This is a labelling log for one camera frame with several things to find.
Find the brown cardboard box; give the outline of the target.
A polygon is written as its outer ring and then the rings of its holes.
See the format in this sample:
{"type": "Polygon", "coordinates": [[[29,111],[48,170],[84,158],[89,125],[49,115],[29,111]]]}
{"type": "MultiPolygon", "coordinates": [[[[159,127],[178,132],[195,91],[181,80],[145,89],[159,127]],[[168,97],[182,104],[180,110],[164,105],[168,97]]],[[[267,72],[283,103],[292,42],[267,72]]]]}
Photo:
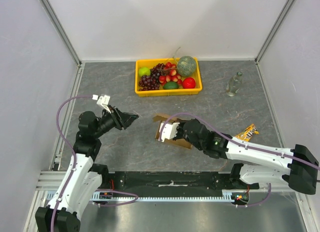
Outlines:
{"type": "MultiPolygon", "coordinates": [[[[160,128],[160,123],[161,122],[165,122],[168,118],[170,118],[171,116],[168,114],[163,114],[163,113],[157,113],[152,119],[153,122],[159,122],[158,124],[158,128],[155,134],[155,140],[158,141],[159,138],[159,128],[160,128]]],[[[180,119],[179,117],[172,117],[168,123],[174,123],[174,122],[181,122],[182,119],[180,119]]],[[[191,149],[193,146],[191,143],[189,143],[188,141],[184,140],[183,138],[177,138],[177,139],[170,139],[170,140],[165,140],[165,142],[163,142],[165,144],[170,144],[170,145],[175,145],[178,147],[182,147],[185,149],[191,149]]]]}

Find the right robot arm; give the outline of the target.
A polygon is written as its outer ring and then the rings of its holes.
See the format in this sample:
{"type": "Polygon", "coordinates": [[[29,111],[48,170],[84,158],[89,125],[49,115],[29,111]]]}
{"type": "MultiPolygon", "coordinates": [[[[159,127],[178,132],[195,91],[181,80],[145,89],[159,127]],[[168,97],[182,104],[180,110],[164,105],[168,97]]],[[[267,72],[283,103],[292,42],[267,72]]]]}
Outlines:
{"type": "Polygon", "coordinates": [[[238,165],[232,169],[229,183],[235,189],[245,184],[287,183],[292,190],[315,195],[318,160],[300,144],[281,148],[247,142],[218,131],[211,131],[197,119],[179,121],[172,139],[184,139],[213,159],[239,160],[256,164],[256,168],[238,165]]]}

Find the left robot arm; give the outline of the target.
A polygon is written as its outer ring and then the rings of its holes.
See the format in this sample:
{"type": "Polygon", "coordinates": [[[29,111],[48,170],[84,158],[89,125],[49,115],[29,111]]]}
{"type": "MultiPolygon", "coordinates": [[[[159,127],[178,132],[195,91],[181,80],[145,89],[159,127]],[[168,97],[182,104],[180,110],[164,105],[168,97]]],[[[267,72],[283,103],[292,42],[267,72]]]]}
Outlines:
{"type": "Polygon", "coordinates": [[[138,117],[110,105],[103,109],[101,117],[92,111],[85,111],[79,116],[78,132],[66,174],[48,205],[39,207],[35,213],[38,231],[80,230],[82,214],[94,192],[110,183],[108,167],[95,163],[102,146],[100,137],[111,129],[127,129],[138,117]]]}

